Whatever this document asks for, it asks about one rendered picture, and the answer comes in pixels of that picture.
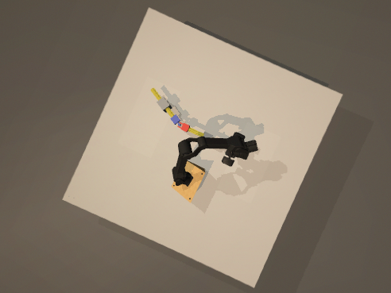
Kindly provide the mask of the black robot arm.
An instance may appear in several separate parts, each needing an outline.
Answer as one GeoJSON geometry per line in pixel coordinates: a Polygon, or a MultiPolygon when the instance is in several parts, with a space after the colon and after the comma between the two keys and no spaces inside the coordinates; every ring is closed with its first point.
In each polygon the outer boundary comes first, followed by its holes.
{"type": "Polygon", "coordinates": [[[185,184],[187,187],[193,179],[193,176],[185,171],[188,160],[197,156],[206,148],[224,148],[227,149],[229,156],[247,159],[250,152],[257,151],[257,142],[255,140],[245,142],[240,136],[231,136],[229,138],[212,137],[189,137],[178,144],[179,156],[176,166],[172,169],[173,180],[176,186],[185,184]],[[192,152],[191,142],[198,142],[199,147],[192,152]]]}

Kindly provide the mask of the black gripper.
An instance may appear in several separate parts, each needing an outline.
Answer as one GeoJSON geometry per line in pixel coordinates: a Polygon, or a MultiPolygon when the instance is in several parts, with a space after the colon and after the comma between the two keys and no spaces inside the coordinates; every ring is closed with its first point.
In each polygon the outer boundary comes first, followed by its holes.
{"type": "MultiPolygon", "coordinates": [[[[245,139],[244,135],[242,135],[240,133],[237,133],[237,132],[235,132],[233,136],[240,136],[241,138],[243,138],[243,140],[245,139]]],[[[227,150],[225,152],[225,155],[229,156],[227,150]]],[[[229,157],[224,156],[223,159],[222,159],[222,163],[224,163],[224,164],[226,164],[226,165],[231,167],[233,165],[233,163],[234,163],[234,160],[232,160],[231,157],[235,158],[235,156],[229,156],[229,157]]]]}

